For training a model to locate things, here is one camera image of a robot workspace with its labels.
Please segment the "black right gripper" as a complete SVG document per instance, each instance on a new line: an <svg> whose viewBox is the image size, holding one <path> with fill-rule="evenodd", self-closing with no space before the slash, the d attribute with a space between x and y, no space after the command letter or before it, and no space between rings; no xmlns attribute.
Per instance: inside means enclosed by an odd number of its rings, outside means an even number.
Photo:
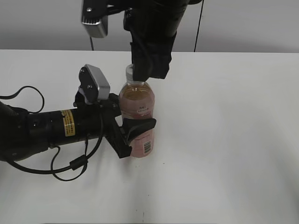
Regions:
<svg viewBox="0 0 299 224"><path fill-rule="evenodd" d="M172 49L175 35L158 36L156 39L141 37L133 28L129 28L132 41L131 61L133 64L133 80L145 82L149 78L165 79L172 60Z"/></svg>

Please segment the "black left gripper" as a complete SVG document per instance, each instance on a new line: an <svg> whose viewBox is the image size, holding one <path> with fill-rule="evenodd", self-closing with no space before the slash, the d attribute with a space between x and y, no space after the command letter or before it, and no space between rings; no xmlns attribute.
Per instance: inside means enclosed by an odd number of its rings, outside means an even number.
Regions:
<svg viewBox="0 0 299 224"><path fill-rule="evenodd" d="M122 126L118 126L115 118L121 115L119 96L114 93L109 94L107 100L101 100L95 104L87 105L83 96L78 92L75 95L73 105L78 109L79 114L87 119L87 125L82 125L86 129L89 137L93 133L97 143L94 149L88 154L90 158L100 147L103 138L115 150L119 158L126 158L131 155L129 144L136 137L153 129L156 119L128 119L124 118Z"/></svg>

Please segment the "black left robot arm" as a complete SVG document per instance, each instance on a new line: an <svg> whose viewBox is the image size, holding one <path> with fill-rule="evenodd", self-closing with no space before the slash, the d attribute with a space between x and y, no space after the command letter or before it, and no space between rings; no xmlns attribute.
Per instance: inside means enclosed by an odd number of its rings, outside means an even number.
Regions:
<svg viewBox="0 0 299 224"><path fill-rule="evenodd" d="M129 157L131 141L151 130L156 120L123 119L118 96L87 105L79 99L69 110L29 113L19 107L0 104L0 150L14 161L24 160L49 148L105 137L119 158Z"/></svg>

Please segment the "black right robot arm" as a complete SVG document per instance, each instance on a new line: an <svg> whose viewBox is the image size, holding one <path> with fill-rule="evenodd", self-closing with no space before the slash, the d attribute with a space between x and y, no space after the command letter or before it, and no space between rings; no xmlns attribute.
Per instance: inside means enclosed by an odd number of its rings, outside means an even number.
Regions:
<svg viewBox="0 0 299 224"><path fill-rule="evenodd" d="M133 80L165 79L177 29L187 0L136 0L124 14L124 29L131 33Z"/></svg>

